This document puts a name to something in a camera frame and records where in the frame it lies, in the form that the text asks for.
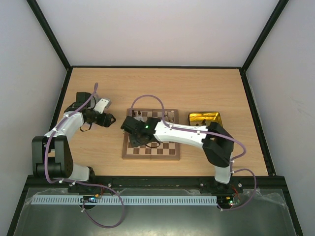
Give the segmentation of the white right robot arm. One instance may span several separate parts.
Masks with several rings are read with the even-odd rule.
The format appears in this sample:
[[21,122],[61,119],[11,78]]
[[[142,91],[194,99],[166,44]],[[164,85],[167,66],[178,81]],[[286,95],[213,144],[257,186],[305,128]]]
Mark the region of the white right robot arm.
[[129,135],[132,147],[152,142],[175,142],[194,146],[204,151],[209,163],[215,167],[215,188],[226,192],[232,186],[231,155],[233,138],[218,123],[208,126],[188,126],[166,122],[159,118],[146,121],[127,116],[121,129]]

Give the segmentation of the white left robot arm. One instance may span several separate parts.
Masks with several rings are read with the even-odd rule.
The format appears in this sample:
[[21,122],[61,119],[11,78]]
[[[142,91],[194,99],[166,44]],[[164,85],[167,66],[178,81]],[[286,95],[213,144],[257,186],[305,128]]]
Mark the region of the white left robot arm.
[[77,92],[76,100],[69,105],[62,119],[45,135],[36,136],[31,142],[32,171],[35,177],[46,178],[49,183],[68,179],[74,183],[88,181],[94,174],[91,167],[74,163],[69,141],[82,126],[90,129],[96,124],[110,127],[115,121],[105,110],[111,105],[109,98],[100,98],[96,92]]

